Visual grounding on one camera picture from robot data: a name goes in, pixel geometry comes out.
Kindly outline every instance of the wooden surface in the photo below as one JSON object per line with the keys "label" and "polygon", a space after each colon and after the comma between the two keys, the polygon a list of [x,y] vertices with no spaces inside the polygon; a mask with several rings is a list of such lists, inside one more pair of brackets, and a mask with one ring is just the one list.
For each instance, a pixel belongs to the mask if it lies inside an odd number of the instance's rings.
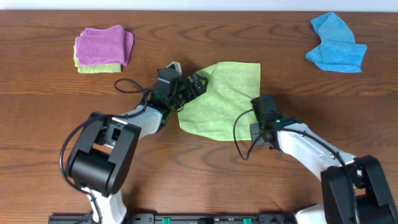
{"label": "wooden surface", "polygon": [[[149,86],[173,60],[187,75],[220,61],[261,63],[262,95],[275,94],[286,115],[336,147],[377,157],[398,198],[398,14],[338,13],[357,43],[368,45],[357,74],[324,72],[305,59],[320,43],[310,23],[320,14],[0,11],[0,223],[90,212],[87,198],[60,176],[63,141],[92,111],[134,108],[141,95],[117,92],[116,79]],[[75,37],[116,24],[135,35],[129,66],[79,74]],[[320,182],[290,156],[259,148],[242,161],[232,142],[188,134],[176,116],[139,141],[122,192],[129,209],[159,213],[257,213],[322,202]]]}

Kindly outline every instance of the folded pink towel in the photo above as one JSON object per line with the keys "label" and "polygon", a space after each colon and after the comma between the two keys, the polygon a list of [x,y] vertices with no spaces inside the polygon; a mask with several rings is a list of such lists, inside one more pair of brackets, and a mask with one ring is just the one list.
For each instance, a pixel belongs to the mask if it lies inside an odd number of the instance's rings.
{"label": "folded pink towel", "polygon": [[121,25],[99,30],[86,28],[76,39],[76,57],[79,65],[104,63],[129,63],[134,36],[125,32]]}

